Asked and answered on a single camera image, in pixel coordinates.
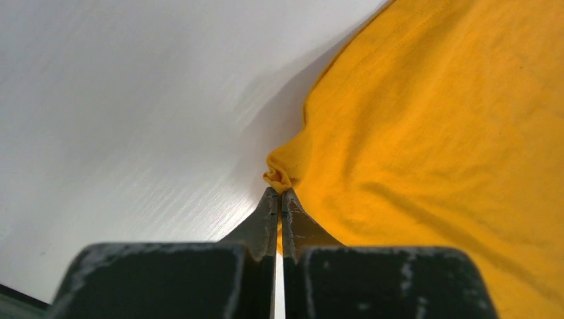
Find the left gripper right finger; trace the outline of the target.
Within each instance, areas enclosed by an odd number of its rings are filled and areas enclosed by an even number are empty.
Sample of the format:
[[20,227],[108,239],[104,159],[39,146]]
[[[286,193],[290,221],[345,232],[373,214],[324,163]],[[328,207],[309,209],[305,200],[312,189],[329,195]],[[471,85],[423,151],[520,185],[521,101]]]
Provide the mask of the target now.
[[461,250],[343,245],[289,189],[281,196],[288,318],[497,318],[482,276]]

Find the yellow t shirt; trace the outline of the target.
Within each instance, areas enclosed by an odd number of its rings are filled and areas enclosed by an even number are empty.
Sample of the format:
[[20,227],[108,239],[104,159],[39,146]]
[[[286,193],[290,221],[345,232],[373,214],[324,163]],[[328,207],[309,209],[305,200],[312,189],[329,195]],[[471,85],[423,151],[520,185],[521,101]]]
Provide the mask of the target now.
[[446,245],[502,318],[563,317],[563,2],[391,1],[266,159],[346,245]]

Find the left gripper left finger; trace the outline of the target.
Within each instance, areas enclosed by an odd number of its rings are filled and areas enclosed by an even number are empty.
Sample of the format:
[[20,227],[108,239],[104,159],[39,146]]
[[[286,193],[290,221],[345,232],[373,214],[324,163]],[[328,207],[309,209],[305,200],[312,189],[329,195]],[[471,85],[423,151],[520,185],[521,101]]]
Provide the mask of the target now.
[[272,318],[278,194],[217,242],[97,243],[68,267],[48,318]]

